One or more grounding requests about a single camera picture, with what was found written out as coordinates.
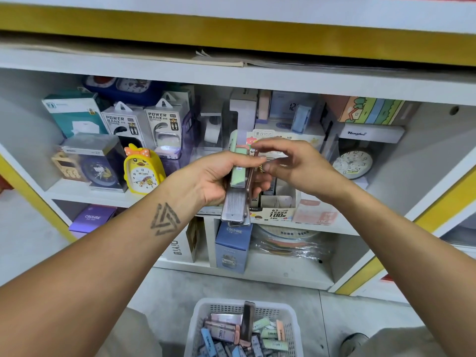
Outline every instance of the tattoo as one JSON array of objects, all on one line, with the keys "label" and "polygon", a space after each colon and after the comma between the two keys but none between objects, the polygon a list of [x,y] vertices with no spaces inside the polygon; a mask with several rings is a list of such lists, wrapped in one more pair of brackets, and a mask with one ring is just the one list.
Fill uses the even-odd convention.
[{"label": "tattoo", "polygon": [[157,206],[157,211],[155,213],[152,224],[150,225],[151,229],[158,228],[155,233],[156,236],[161,236],[162,234],[171,233],[177,230],[177,224],[180,224],[180,219],[175,214],[174,210],[170,207],[168,203],[165,203],[164,208],[162,209],[162,204]]}]

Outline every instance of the person's right hand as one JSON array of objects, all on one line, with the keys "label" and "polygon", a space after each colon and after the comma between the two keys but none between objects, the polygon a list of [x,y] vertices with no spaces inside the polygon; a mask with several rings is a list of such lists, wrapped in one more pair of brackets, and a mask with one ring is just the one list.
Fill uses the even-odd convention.
[{"label": "person's right hand", "polygon": [[344,186],[352,184],[306,141],[274,137],[258,140],[252,148],[259,152],[285,153],[288,157],[266,162],[263,164],[263,170],[325,203],[332,204],[336,198],[342,196]]}]

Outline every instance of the gray floor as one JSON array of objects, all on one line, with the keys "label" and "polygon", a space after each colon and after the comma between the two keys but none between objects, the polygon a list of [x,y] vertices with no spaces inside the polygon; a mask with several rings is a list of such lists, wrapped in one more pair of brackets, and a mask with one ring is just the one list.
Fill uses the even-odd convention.
[{"label": "gray floor", "polygon": [[[68,245],[16,191],[0,195],[0,285]],[[152,268],[129,306],[143,312],[164,357],[183,354],[195,304],[204,297],[287,303],[294,308],[305,356],[337,355],[342,339],[385,327],[422,324],[408,305],[337,296],[307,288]]]}]

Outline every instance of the plastic wrap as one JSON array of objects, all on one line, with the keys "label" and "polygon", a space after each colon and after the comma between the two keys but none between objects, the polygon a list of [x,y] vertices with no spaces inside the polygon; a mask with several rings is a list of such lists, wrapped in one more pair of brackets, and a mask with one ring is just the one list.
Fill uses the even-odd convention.
[{"label": "plastic wrap", "polygon": [[327,261],[334,254],[336,238],[313,230],[254,224],[250,246],[265,253]]}]

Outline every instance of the white plastic basket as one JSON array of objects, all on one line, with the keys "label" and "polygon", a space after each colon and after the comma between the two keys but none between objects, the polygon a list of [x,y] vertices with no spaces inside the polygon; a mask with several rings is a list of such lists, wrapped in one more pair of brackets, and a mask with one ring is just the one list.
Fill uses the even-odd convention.
[{"label": "white plastic basket", "polygon": [[[256,304],[255,321],[269,317],[279,319],[284,324],[286,341],[289,344],[289,357],[304,357],[301,342],[301,330],[293,308],[284,303],[250,301]],[[192,320],[188,328],[187,345],[184,357],[197,357],[198,349],[203,345],[200,329],[203,321],[210,317],[210,313],[243,313],[244,300],[203,298],[197,302],[193,310]]]}]

